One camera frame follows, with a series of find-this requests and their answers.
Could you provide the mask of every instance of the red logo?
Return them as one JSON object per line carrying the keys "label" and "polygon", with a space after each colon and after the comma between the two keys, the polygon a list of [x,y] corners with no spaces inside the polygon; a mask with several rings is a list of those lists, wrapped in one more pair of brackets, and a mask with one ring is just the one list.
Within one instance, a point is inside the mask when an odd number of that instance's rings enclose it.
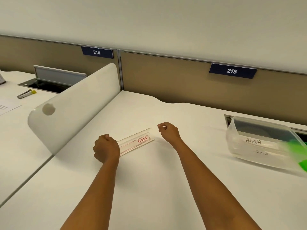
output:
{"label": "red logo", "polygon": [[138,142],[140,143],[140,142],[144,141],[145,139],[147,139],[147,136],[144,137],[143,139],[139,139]]}

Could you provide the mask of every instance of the left arm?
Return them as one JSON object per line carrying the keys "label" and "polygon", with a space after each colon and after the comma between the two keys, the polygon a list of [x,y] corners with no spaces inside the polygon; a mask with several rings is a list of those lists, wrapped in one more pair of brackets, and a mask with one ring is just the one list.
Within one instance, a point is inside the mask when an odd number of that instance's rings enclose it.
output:
{"label": "left arm", "polygon": [[95,158],[103,162],[103,166],[60,230],[108,230],[109,228],[119,146],[109,135],[102,135],[95,141],[93,149]]}

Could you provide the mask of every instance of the hand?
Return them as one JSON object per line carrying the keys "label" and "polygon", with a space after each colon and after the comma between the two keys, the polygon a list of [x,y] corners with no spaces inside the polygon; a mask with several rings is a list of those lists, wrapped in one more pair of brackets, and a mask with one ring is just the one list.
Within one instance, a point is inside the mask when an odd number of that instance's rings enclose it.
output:
{"label": "hand", "polygon": [[109,134],[99,136],[98,140],[95,141],[93,150],[95,152],[94,157],[102,163],[109,159],[119,160],[118,143]]}
{"label": "hand", "polygon": [[179,135],[178,128],[172,125],[171,123],[169,122],[160,123],[158,124],[158,128],[163,138],[167,142],[169,142],[173,147],[174,147],[174,144],[182,141]]}

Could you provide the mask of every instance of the cubicle partition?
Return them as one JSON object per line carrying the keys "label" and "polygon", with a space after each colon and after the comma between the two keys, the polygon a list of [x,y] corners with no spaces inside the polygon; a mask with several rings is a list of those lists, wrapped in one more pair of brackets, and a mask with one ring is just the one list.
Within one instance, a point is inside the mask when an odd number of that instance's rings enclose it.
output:
{"label": "cubicle partition", "polygon": [[83,55],[81,45],[0,36],[0,68],[33,65],[94,73],[114,63],[121,88],[164,102],[187,102],[307,125],[307,76],[258,69],[253,79],[209,73],[210,62],[113,49],[114,59]]}

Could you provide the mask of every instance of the white tabletop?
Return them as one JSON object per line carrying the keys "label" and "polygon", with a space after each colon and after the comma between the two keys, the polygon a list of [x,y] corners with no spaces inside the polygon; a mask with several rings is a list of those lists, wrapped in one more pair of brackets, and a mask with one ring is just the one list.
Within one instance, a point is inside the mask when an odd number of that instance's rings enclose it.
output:
{"label": "white tabletop", "polygon": [[0,98],[21,106],[0,115],[0,204],[31,176],[51,153],[30,130],[27,118],[35,107],[55,93],[37,90],[37,94],[17,99],[29,88],[17,86],[35,77],[23,72],[0,72],[7,81],[0,85]]}
{"label": "white tabletop", "polygon": [[121,140],[149,127],[155,141],[120,158],[109,229],[205,229],[179,158],[157,130],[164,121],[179,128],[263,230],[305,229],[307,180],[232,157],[224,114],[251,117],[122,91],[0,208],[0,229],[59,229],[101,166],[92,151],[98,136]]}

